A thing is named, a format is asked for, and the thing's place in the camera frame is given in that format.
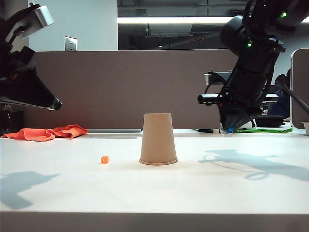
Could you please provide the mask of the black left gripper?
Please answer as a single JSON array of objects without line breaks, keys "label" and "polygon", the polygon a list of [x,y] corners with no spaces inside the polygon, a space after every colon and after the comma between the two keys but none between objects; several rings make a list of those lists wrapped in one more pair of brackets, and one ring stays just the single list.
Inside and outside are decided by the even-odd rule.
[{"label": "black left gripper", "polygon": [[10,52],[12,47],[0,46],[0,102],[59,110],[62,102],[37,76],[35,51],[24,46]]}]

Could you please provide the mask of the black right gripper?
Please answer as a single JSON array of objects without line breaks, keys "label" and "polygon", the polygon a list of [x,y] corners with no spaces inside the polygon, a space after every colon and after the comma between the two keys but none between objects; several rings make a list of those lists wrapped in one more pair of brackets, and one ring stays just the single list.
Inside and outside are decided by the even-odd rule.
[{"label": "black right gripper", "polygon": [[266,86],[245,87],[243,91],[223,87],[218,93],[207,92],[197,97],[199,104],[216,105],[220,113],[220,132],[234,133],[236,130],[253,130],[255,119],[262,114],[261,102],[266,97]]}]

